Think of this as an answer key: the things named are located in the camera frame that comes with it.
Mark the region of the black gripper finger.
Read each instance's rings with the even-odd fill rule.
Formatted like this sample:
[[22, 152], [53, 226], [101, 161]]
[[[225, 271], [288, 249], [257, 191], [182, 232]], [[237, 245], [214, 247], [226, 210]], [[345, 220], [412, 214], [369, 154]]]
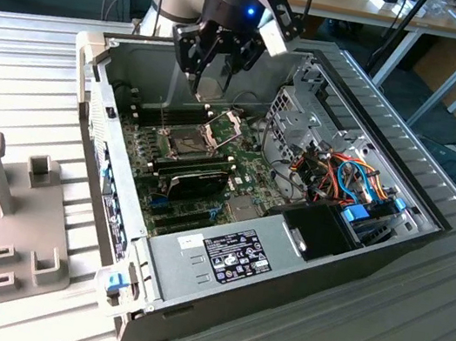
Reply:
[[223, 85], [223, 90], [228, 90], [232, 76], [238, 74], [240, 71], [248, 71], [259, 60], [265, 51], [265, 44], [258, 37], [249, 40], [242, 47], [234, 49], [234, 52], [225, 58], [226, 76]]
[[198, 25], [193, 24], [176, 24], [172, 28], [176, 61], [186, 75], [193, 95], [197, 93], [205, 69], [205, 54], [200, 46], [200, 30]]

